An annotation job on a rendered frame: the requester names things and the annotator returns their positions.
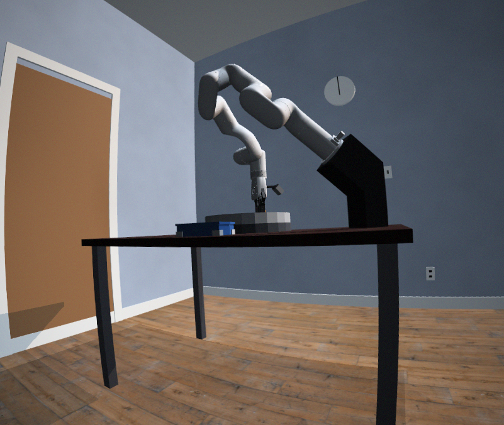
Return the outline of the blue tray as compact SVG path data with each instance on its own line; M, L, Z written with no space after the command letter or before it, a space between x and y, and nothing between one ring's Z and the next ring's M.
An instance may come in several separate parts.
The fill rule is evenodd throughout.
M235 235L235 222L185 223L177 226L176 237Z

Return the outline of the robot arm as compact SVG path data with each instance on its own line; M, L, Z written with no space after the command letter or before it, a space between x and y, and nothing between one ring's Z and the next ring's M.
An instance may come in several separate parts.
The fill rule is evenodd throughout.
M331 136L289 99L279 98L272 102L268 86L238 65L228 64L202 76L199 82L198 110L203 119L214 119L221 133L237 137L245 144L244 148L233 154L233 159L239 165L250 165L250 178L266 177L266 154L255 136L237 123L224 98L218 96L218 91L229 85L240 93L240 105L247 113L272 130L284 125L294 137L323 160L322 165L342 146L344 141L340 139L345 135L343 131L337 136Z

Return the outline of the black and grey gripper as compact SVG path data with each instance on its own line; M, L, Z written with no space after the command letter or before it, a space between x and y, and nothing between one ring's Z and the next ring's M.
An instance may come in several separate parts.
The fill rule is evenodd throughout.
M265 199L267 197L266 179L267 177L251 177L251 199L255 202L255 212L265 212Z

